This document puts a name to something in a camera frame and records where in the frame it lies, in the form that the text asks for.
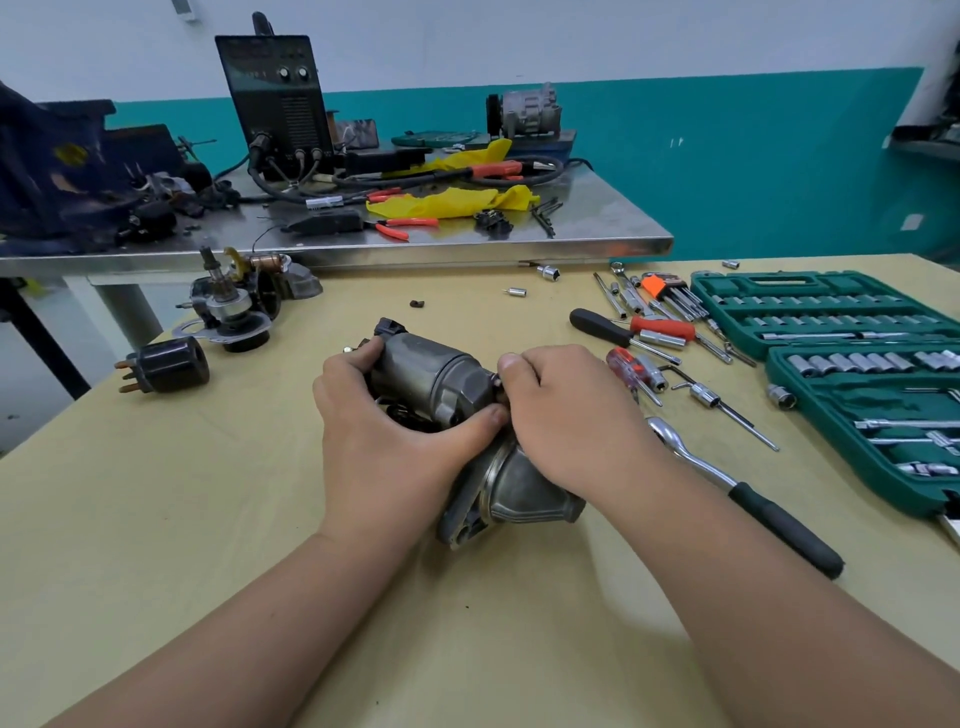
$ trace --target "forearm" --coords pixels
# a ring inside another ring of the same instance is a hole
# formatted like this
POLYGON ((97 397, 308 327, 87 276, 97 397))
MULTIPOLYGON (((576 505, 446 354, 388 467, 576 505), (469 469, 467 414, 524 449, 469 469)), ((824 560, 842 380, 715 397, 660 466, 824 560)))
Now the forearm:
POLYGON ((927 725, 958 715, 957 672, 679 461, 646 470, 658 489, 598 507, 657 578, 738 725, 927 725))
POLYGON ((283 725, 390 581, 406 549, 312 536, 54 728, 283 725))

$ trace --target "black screwdriver handle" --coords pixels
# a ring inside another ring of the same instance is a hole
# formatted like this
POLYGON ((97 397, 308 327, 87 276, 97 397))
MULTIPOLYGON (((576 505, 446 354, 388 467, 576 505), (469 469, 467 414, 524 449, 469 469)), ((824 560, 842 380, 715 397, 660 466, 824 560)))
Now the black screwdriver handle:
POLYGON ((730 500, 803 556, 808 564, 828 579, 832 581, 841 574, 844 564, 840 554, 774 501, 763 497, 746 483, 737 483, 728 495, 730 500))
POLYGON ((618 347, 626 348, 630 346, 632 336, 630 330, 608 321, 599 313, 587 311, 585 308, 574 308, 570 311, 570 323, 578 331, 609 341, 618 347))

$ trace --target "yellow rag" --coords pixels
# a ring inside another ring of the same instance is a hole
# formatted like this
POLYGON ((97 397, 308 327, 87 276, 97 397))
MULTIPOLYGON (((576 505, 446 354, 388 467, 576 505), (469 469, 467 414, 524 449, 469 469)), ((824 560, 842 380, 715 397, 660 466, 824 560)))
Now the yellow rag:
POLYGON ((507 152, 510 151, 510 146, 513 143, 510 139, 494 139, 487 145, 486 149, 473 149, 469 152, 457 152, 449 157, 431 159, 425 164, 411 167, 408 171, 395 172, 394 174, 384 175, 384 177, 404 177, 415 172, 429 172, 434 169, 449 172, 454 169, 472 167, 476 164, 493 164, 507 158, 507 152))
POLYGON ((409 217, 469 217, 485 209, 527 209, 537 205, 535 195, 526 184, 515 184, 500 192, 495 189, 461 189, 450 187, 428 197, 391 197, 382 203, 367 203, 367 210, 386 219, 409 217))

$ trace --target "beige table surface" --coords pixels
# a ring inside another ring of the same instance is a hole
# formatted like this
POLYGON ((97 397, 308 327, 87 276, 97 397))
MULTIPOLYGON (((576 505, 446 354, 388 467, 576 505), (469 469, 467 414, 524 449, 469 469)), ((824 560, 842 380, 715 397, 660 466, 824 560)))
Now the beige table surface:
MULTIPOLYGON (((654 265, 688 276, 718 261, 654 265)), ((960 277, 910 255, 749 260, 740 270, 846 268, 960 318, 960 277)), ((208 348, 206 387, 119 395, 117 375, 72 405, 0 461, 0 723, 36 726, 63 710, 317 526, 322 423, 310 383, 326 357, 380 316, 488 367, 542 344, 602 355, 607 346, 567 321, 577 306, 607 310, 590 272, 564 271, 556 284, 518 269, 324 279, 319 298, 284 303, 262 349, 208 348), (508 297, 508 286, 530 294, 508 297)), ((802 417, 775 410, 762 366, 688 347, 684 368, 782 448, 668 393, 658 414, 691 450, 805 522, 846 559, 844 589, 960 667, 960 553, 946 535, 874 496, 802 417)), ((623 476, 643 487, 643 472, 623 476)), ((501 527, 457 553, 425 540, 300 720, 491 722, 727 724, 660 588, 589 508, 575 525, 501 527)))

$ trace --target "green tool case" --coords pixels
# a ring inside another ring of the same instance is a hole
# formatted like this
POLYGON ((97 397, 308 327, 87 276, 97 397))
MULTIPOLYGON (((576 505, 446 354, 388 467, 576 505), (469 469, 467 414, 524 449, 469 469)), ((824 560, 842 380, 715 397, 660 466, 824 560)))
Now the green tool case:
POLYGON ((960 355, 960 323, 855 271, 704 271, 693 275, 690 288, 735 346, 766 361, 770 381, 796 395, 804 417, 875 493, 911 516, 960 518, 960 475, 952 474, 960 471, 960 358, 948 367, 950 357, 942 354, 960 355), (837 333, 855 338, 823 336, 837 333), (899 355, 899 366, 871 373, 860 367, 802 374, 789 360, 820 356, 829 362, 832 354, 842 354, 841 362, 852 354, 886 359, 890 353, 899 355), (939 367, 922 362, 918 353, 939 367), (926 353, 938 356, 931 360, 926 353), (902 371, 904 365, 912 370, 902 371), (870 420, 958 426, 921 429, 870 420), (942 464, 947 467, 939 470, 950 474, 919 474, 917 463, 942 464))

